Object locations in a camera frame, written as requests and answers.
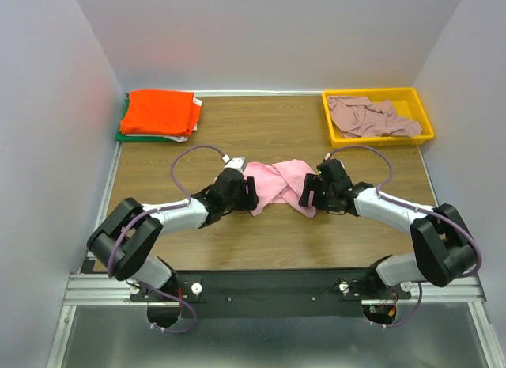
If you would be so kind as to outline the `pink t shirt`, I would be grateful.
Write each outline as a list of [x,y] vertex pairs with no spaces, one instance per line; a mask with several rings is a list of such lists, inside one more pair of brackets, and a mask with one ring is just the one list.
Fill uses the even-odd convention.
[[303,216],[314,218],[316,209],[313,206],[299,205],[307,174],[315,174],[315,171],[305,161],[296,159],[272,165],[248,163],[245,175],[254,178],[259,197],[257,207],[250,213],[257,216],[270,204],[288,204]]

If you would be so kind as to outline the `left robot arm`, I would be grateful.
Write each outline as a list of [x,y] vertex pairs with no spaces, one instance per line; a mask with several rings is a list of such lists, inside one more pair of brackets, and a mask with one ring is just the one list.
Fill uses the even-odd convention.
[[175,293],[175,272],[151,254],[158,237],[211,226],[233,211],[252,211],[258,204],[255,179],[226,168],[189,199],[159,205],[124,199],[89,237],[87,249],[109,276],[142,282],[155,299],[165,301]]

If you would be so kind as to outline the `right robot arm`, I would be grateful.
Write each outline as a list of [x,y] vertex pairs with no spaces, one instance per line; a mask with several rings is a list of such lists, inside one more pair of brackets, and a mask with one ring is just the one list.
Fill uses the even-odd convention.
[[478,267],[481,258],[455,207],[424,206],[353,183],[339,160],[328,159],[304,178],[302,207],[328,214],[351,214],[382,222],[410,237],[413,252],[386,256],[369,266],[354,288],[381,298],[401,283],[429,282],[445,287]]

